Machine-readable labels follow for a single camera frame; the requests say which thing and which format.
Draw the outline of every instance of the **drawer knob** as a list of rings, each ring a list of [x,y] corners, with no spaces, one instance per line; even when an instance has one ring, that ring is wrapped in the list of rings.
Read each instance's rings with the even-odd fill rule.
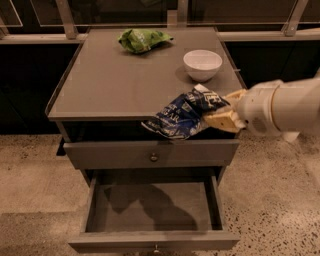
[[[151,153],[151,155],[150,155],[150,160],[151,160],[152,162],[157,162],[158,159],[159,159],[158,154],[156,154],[156,153]]]
[[[154,254],[161,254],[160,251],[158,250],[158,245],[156,244],[155,250],[153,251]]]

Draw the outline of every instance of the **crumpled bag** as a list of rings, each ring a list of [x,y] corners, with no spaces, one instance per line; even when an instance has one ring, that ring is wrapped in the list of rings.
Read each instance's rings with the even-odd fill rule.
[[[181,94],[150,120],[142,122],[149,131],[169,139],[187,139],[208,128],[203,112],[216,111],[229,103],[217,93],[198,84],[191,92]]]
[[[173,37],[150,29],[126,29],[118,38],[124,49],[135,54],[148,52],[167,40],[173,40]]]

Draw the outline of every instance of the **blue chip bag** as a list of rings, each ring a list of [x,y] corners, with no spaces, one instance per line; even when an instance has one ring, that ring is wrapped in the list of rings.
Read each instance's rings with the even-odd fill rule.
[[[141,124],[169,139],[187,139],[208,127],[202,121],[203,112],[216,111],[227,105],[230,104],[217,93],[198,84]]]

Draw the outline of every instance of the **terrazzo floor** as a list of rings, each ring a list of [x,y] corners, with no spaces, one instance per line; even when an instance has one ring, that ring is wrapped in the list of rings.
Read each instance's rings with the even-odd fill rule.
[[[240,141],[219,186],[240,241],[230,251],[160,255],[320,255],[320,138],[300,135],[290,144],[244,131]],[[67,242],[79,232],[89,190],[68,158],[56,156],[59,142],[58,135],[0,136],[0,256],[78,255]]]

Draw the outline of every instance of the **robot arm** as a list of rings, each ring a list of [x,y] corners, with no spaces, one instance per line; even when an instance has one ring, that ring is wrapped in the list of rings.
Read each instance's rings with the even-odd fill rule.
[[[231,110],[204,117],[218,129],[237,132],[246,127],[256,136],[282,135],[286,139],[295,138],[299,132],[319,134],[320,78],[260,83],[225,98],[231,99]]]

